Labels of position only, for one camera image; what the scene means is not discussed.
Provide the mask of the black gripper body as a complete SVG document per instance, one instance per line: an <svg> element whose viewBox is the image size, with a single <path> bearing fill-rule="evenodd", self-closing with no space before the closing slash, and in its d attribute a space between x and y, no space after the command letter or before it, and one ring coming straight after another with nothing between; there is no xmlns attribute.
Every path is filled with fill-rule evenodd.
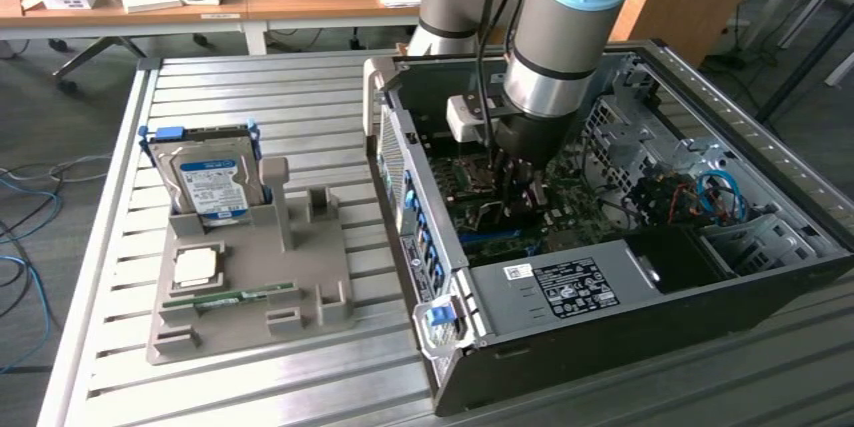
<svg viewBox="0 0 854 427"><path fill-rule="evenodd" d="M575 118L575 113L555 118L527 114L505 116L495 131L498 163L522 162L543 170L563 146Z"/></svg>

